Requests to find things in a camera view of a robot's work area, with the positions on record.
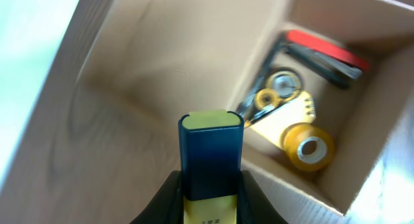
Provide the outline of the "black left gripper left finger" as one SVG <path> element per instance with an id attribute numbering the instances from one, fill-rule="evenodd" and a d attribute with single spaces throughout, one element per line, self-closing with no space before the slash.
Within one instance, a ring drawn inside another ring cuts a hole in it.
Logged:
<path id="1" fill-rule="evenodd" d="M 181 172 L 172 171 L 153 199 L 130 224 L 183 224 Z"/>

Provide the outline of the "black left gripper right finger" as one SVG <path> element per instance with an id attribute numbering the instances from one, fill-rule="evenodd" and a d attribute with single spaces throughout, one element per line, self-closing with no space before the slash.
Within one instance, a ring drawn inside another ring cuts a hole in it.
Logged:
<path id="1" fill-rule="evenodd" d="M 237 224 L 287 224 L 248 170 L 240 172 Z"/>

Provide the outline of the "yellow highlighter marker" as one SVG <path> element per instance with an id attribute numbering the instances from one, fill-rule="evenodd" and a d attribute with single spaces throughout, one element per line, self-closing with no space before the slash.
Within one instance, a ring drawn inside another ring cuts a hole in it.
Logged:
<path id="1" fill-rule="evenodd" d="M 194 111 L 178 123 L 184 224 L 234 224 L 244 121 L 226 110 Z"/>

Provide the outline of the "yellow clear tape roll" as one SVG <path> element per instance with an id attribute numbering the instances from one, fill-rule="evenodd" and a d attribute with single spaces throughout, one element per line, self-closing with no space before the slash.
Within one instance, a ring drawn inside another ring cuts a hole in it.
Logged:
<path id="1" fill-rule="evenodd" d="M 291 126 L 285 132 L 282 147 L 291 163 L 304 172 L 315 172 L 327 166 L 335 151 L 328 133 L 306 123 Z"/>

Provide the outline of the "brown cardboard box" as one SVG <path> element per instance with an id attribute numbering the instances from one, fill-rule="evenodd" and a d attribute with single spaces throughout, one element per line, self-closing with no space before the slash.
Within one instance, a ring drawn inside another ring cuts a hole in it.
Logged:
<path id="1" fill-rule="evenodd" d="M 336 153 L 296 170 L 245 131 L 244 168 L 289 223 L 413 222 L 413 0 L 80 0 L 1 191 L 2 223 L 127 223 L 180 167 L 177 122 L 235 110 L 278 34 L 371 64 L 341 90 L 280 54 Z"/>

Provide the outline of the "yellow sticky note pad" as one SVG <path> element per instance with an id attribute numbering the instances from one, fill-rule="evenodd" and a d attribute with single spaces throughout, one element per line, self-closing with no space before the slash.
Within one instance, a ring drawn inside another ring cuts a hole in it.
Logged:
<path id="1" fill-rule="evenodd" d="M 313 97 L 303 91 L 299 97 L 245 129 L 245 142 L 261 151 L 282 149 L 285 131 L 296 124 L 316 119 Z"/>

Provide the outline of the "correction tape dispenser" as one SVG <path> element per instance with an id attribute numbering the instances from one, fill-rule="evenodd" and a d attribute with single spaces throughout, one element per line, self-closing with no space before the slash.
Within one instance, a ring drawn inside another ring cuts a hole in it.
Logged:
<path id="1" fill-rule="evenodd" d="M 243 117 L 247 128 L 299 97 L 302 91 L 303 80 L 295 70 L 290 67 L 271 68 L 256 79 L 236 112 Z"/>

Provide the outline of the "red black stapler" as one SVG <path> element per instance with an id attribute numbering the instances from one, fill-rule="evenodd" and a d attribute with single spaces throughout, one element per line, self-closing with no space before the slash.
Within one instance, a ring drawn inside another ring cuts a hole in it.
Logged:
<path id="1" fill-rule="evenodd" d="M 301 30 L 282 33 L 285 52 L 339 89 L 348 89 L 371 70 L 370 64 L 347 49 Z"/>

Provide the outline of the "black pen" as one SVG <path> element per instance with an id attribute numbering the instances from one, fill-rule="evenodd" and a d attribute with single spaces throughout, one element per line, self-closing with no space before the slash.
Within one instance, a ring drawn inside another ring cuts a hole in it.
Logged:
<path id="1" fill-rule="evenodd" d="M 271 48 L 269 49 L 265 59 L 263 60 L 263 63 L 261 64 L 259 68 L 259 72 L 257 76 L 255 77 L 254 83 L 252 87 L 250 88 L 249 92 L 247 93 L 245 99 L 238 105 L 236 112 L 240 115 L 246 115 L 248 109 L 253 105 L 254 103 L 254 97 L 256 93 L 261 88 L 262 84 L 264 83 L 265 76 L 270 71 L 270 66 L 272 65 L 272 61 L 274 56 L 281 50 L 283 44 L 285 42 L 285 34 L 282 33 L 279 35 L 277 40 L 273 43 Z"/>

